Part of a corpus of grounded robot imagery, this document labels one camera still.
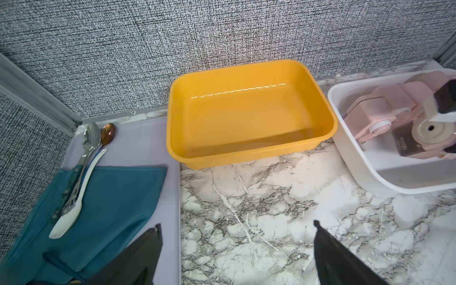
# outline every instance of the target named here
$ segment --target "fabric wall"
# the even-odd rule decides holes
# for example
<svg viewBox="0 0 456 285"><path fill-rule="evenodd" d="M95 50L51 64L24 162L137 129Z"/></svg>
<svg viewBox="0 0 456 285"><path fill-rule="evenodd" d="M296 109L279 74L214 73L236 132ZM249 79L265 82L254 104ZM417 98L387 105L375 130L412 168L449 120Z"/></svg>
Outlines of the fabric wall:
<svg viewBox="0 0 456 285"><path fill-rule="evenodd" d="M0 261L60 168L70 140L0 93Z"/></svg>
<svg viewBox="0 0 456 285"><path fill-rule="evenodd" d="M456 69L456 57L453 58L452 61L450 61L447 65L445 65L446 68L453 68Z"/></svg>
<svg viewBox="0 0 456 285"><path fill-rule="evenodd" d="M456 0L3 0L0 52L81 118L167 103L187 72L292 58L314 77L431 58Z"/></svg>

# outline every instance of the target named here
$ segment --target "white marble surface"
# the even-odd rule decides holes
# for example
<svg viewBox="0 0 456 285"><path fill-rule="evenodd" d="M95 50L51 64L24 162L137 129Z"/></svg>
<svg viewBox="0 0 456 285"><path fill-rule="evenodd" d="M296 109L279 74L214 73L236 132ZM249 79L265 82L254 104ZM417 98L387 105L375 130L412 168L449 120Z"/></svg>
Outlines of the white marble surface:
<svg viewBox="0 0 456 285"><path fill-rule="evenodd" d="M327 91L339 82L436 67L416 62L318 83ZM181 166L182 284L319 284L314 219L390 284L456 280L456 192L373 197L327 140L280 157Z"/></svg>

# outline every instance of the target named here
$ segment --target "teal napkin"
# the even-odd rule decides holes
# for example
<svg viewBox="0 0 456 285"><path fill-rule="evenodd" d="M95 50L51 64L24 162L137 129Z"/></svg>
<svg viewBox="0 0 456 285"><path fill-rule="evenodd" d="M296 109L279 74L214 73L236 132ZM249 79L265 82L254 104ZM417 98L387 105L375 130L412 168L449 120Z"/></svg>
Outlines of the teal napkin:
<svg viewBox="0 0 456 285"><path fill-rule="evenodd" d="M50 239L52 212L62 198L70 172L60 170L27 218L0 266L0 280L22 285L30 280L65 284L71 276L46 263L51 251L70 268L90 277L107 265L146 224L158 203L166 177L163 166L98 166L87 185L83 207L73 226Z"/></svg>

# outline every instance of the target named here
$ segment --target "metal spoon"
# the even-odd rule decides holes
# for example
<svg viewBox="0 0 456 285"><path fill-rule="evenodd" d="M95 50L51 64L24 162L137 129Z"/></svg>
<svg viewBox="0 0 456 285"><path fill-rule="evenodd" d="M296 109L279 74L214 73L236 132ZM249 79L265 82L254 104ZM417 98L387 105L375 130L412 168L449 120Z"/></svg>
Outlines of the metal spoon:
<svg viewBox="0 0 456 285"><path fill-rule="evenodd" d="M92 155L94 151L100 146L100 129L98 128L96 123L90 123L87 126L87 129L84 131L84 137L83 137L83 145L84 149L86 150L84 152L84 155L87 153L87 155L84 158L84 163L82 167L82 171L79 174L78 182L76 185L73 187L73 191L71 192L70 198L68 199L67 203L63 207L62 210L62 215L66 214L71 210L71 208L74 206L74 202L78 198L79 195L79 188L81 186L81 181L84 176L85 169L87 168L87 164L90 161L89 158Z"/></svg>
<svg viewBox="0 0 456 285"><path fill-rule="evenodd" d="M79 188L79 184L81 183L85 167L87 166L88 158L98 148L99 145L100 130L98 129L98 126L95 123L90 123L87 126L87 129L84 131L84 154L79 159L78 164L71 170L70 179L68 180L68 183L65 186L65 190L62 194L62 203L52 214L51 219L53 222L56 222L60 218L63 209L66 207L68 203L69 198L73 194L77 194L75 193L75 191L77 191L75 190L75 187L77 186L76 188Z"/></svg>
<svg viewBox="0 0 456 285"><path fill-rule="evenodd" d="M107 123L104 125L103 129L101 130L101 144L102 146L107 145L110 143L115 136L115 126L113 123Z"/></svg>
<svg viewBox="0 0 456 285"><path fill-rule="evenodd" d="M92 171L95 168L97 162L108 151L108 148L105 148L105 146L113 140L114 135L115 126L111 123L106 124L101 132L103 146L99 149L94 159L90 162L76 200L70 207L68 207L68 210L64 212L60 219L57 221L56 225L49 234L49 238L61 238L79 217L82 209L82 200L86 191L87 183L90 179L90 175L92 174Z"/></svg>

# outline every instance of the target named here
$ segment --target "pink plastic part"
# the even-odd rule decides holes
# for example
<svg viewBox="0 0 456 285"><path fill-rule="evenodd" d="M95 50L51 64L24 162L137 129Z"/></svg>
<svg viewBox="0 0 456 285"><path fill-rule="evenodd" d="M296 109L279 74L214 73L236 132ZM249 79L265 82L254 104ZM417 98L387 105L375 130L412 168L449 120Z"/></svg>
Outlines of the pink plastic part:
<svg viewBox="0 0 456 285"><path fill-rule="evenodd" d="M389 120L393 122L396 119L386 100L375 94L359 97L347 112L349 113L347 113L344 121L355 139L360 143L381 135L390 129L387 126L382 126L376 129L375 132L370 132L370 127L382 121Z"/></svg>

